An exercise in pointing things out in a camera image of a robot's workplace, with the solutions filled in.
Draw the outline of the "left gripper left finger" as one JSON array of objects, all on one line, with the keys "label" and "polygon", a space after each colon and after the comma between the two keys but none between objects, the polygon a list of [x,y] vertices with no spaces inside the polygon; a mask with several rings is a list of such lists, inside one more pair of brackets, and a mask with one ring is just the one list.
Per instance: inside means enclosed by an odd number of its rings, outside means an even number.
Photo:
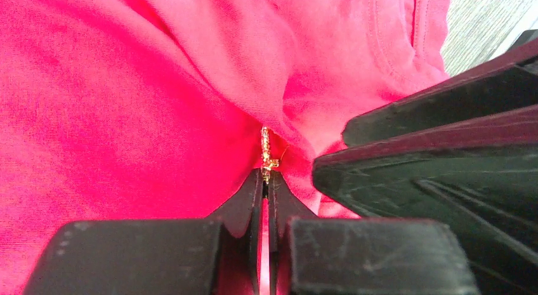
[{"label": "left gripper left finger", "polygon": [[24,294],[258,294],[263,177],[201,219],[75,221],[57,230]]}]

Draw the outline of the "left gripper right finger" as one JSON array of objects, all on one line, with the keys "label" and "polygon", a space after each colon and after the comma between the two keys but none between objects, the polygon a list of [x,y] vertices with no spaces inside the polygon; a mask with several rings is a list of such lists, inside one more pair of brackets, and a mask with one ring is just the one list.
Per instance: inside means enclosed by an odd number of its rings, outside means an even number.
[{"label": "left gripper right finger", "polygon": [[280,173],[268,179],[272,294],[478,294],[447,225],[320,218]]}]

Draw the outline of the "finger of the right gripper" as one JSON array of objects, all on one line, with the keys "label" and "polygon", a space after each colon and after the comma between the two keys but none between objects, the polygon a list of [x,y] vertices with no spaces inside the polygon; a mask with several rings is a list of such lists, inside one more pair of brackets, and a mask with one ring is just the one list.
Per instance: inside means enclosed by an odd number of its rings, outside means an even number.
[{"label": "finger of the right gripper", "polygon": [[537,40],[440,84],[352,118],[348,147],[537,104]]},{"label": "finger of the right gripper", "polygon": [[363,217],[451,227],[483,294],[537,293],[537,107],[319,157],[313,183]]}]

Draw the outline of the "red maple leaf brooch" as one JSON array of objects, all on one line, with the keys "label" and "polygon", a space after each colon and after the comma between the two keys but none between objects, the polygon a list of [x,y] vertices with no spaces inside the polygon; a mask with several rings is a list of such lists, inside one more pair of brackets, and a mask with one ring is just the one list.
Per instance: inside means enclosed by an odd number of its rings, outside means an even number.
[{"label": "red maple leaf brooch", "polygon": [[272,171],[280,166],[280,161],[271,154],[270,131],[266,126],[261,128],[261,174],[266,185],[269,184]]}]

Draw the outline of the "red t-shirt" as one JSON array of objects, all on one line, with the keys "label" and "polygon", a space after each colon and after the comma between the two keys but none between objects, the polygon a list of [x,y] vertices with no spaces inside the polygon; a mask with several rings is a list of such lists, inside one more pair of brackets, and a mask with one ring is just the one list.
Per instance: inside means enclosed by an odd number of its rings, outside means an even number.
[{"label": "red t-shirt", "polygon": [[446,80],[450,0],[1,0],[1,293],[77,220],[203,217],[261,165],[312,185],[353,117]]}]

